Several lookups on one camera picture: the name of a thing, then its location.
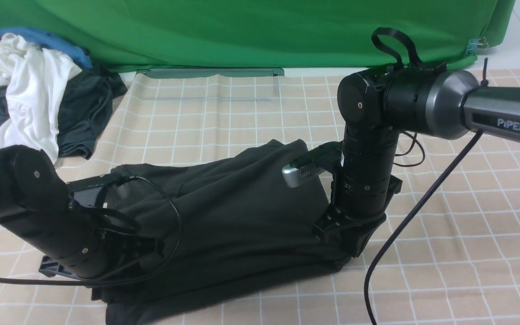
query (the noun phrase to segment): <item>robotic arm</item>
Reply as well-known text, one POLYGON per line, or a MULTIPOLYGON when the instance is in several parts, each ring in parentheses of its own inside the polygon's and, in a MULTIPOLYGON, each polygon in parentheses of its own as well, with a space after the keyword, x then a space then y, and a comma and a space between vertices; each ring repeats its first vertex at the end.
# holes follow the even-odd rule
POLYGON ((44 152, 0 149, 0 225, 45 254, 39 268, 45 276, 63 275, 90 287, 146 279, 163 264, 163 242, 138 236, 135 220, 103 207, 110 186, 136 179, 110 173, 66 184, 44 152))
POLYGON ((289 187, 324 171, 332 173, 331 202, 313 232, 323 241, 340 235, 353 257, 386 220, 386 207, 400 191, 402 181, 391 175, 400 133, 455 140, 473 131, 520 142, 520 88, 488 87, 486 80, 479 83, 465 70, 422 62, 413 42, 395 29, 377 29, 372 41, 397 62, 340 82, 343 141, 323 144, 283 168, 289 187), (405 45, 408 66, 379 35, 405 45))

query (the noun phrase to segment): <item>black wire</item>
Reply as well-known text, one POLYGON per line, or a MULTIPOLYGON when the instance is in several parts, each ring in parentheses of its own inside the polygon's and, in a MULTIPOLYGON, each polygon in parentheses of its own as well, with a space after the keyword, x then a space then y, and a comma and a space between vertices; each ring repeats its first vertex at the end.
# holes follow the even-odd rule
POLYGON ((441 186, 441 184, 444 182, 444 180, 452 173, 452 171, 456 168, 456 166, 460 163, 461 160, 470 152, 470 150, 475 146, 477 141, 481 138, 483 135, 482 131, 479 131, 473 136, 471 141, 464 147, 464 149, 454 158, 454 160, 446 167, 444 172, 437 178, 435 183, 429 188, 429 190, 423 195, 423 197, 419 200, 417 205, 414 206, 414 208, 410 211, 410 213, 404 218, 404 220, 399 224, 399 226, 396 228, 396 230, 390 235, 390 237, 386 240, 386 243, 382 245, 380 248, 380 251, 378 251, 378 254, 374 257, 373 261, 370 263, 370 266, 367 270, 367 275, 365 276, 365 288, 364 288, 364 294, 365 294, 365 304, 367 305, 367 312, 370 317, 370 321, 372 322, 372 325, 377 325, 376 320, 374 319, 374 313, 372 311, 372 306, 370 304, 370 297, 369 297, 369 286, 370 286, 370 278, 372 277, 372 272, 374 271, 374 268, 382 259, 383 255, 388 251, 389 247, 394 243, 396 238, 400 235, 400 233, 404 230, 404 228, 411 222, 411 220, 417 215, 417 213, 421 210, 421 208, 427 203, 429 198, 436 192, 436 190, 441 186))
POLYGON ((396 156, 404 156, 406 154, 409 154, 415 144, 419 147, 419 149, 421 149, 421 153, 422 153, 422 159, 421 161, 417 162, 416 164, 410 164, 410 165, 402 165, 402 164, 398 164, 398 163, 394 163, 394 165, 397 165, 398 167, 404 167, 404 168, 407 168, 407 167, 416 167, 416 166, 419 166, 421 165, 422 163, 425 162, 425 158, 427 158, 427 154, 425 153, 425 148, 423 148, 423 145, 421 144, 421 142, 419 142, 419 140, 417 139, 417 134, 415 133, 414 135, 411 135, 410 133, 408 132, 402 132, 404 135, 408 136, 409 138, 411 138, 413 140, 409 150, 403 154, 397 154, 396 156))
POLYGON ((121 286, 125 284, 133 284, 137 282, 142 282, 145 280, 149 280, 159 274, 166 266, 170 263, 173 257, 176 255, 178 251, 178 247, 180 247, 181 239, 182 239, 182 218, 180 216, 180 212, 178 211, 178 207, 176 204, 168 197, 166 192, 159 187, 153 181, 146 179, 141 176, 128 176, 126 177, 126 183, 129 181, 144 181, 151 187, 153 187, 157 192, 159 192, 167 202, 172 206, 172 209, 176 212, 177 220, 178 220, 178 239, 176 239, 176 244, 169 257, 159 266, 157 269, 153 270, 150 273, 136 276, 130 279, 120 279, 120 280, 30 280, 30 279, 10 279, 10 278, 0 278, 1 284, 23 284, 23 285, 32 285, 32 286, 87 286, 87 287, 107 287, 107 286, 121 286))
POLYGON ((406 150, 406 152, 404 152, 404 153, 398 153, 398 154, 396 154, 395 156, 396 156, 396 157, 402 157, 402 156, 406 156, 407 154, 411 153, 412 150, 414 149, 415 144, 416 144, 416 142, 414 142, 414 140, 417 138, 417 136, 418 136, 418 133, 415 132, 414 135, 413 135, 413 141, 410 143, 410 147, 409 147, 409 149, 406 150))

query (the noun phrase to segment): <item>folded black garment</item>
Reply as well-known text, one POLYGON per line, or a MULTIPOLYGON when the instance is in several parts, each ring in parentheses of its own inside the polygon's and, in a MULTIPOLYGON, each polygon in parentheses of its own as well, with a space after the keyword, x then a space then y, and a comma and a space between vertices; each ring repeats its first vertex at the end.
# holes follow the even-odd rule
MULTIPOLYGON (((107 303, 107 325, 147 325, 258 290, 338 272, 350 260, 338 238, 311 232, 328 198, 318 178, 291 189, 281 169, 307 152, 297 140, 276 140, 193 167, 122 165, 113 172, 160 185, 179 208, 184 234, 159 276, 126 288, 95 288, 107 303)), ((108 206, 134 216, 141 234, 177 238, 176 214, 161 195, 134 181, 111 190, 108 206)))
POLYGON ((68 81, 58 113, 59 156, 89 159, 113 112, 113 99, 126 93, 119 74, 101 65, 68 81))

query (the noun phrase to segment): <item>white cloth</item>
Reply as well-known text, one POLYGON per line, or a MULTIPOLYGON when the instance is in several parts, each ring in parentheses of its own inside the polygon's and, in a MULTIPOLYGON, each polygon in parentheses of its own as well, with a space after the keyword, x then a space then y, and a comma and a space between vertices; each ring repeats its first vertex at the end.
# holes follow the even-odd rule
POLYGON ((0 41, 0 87, 8 86, 9 119, 0 126, 0 148, 23 144, 59 154, 57 117, 67 82, 81 69, 62 52, 40 49, 7 33, 0 41))

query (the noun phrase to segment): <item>green backdrop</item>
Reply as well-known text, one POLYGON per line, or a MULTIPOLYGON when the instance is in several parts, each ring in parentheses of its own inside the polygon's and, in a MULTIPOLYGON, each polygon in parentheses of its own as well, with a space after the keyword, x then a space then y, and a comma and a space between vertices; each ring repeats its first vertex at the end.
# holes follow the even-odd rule
POLYGON ((0 0, 0 28, 30 26, 114 70, 291 68, 392 62, 377 27, 407 33, 425 61, 473 62, 470 39, 504 38, 515 0, 0 0))

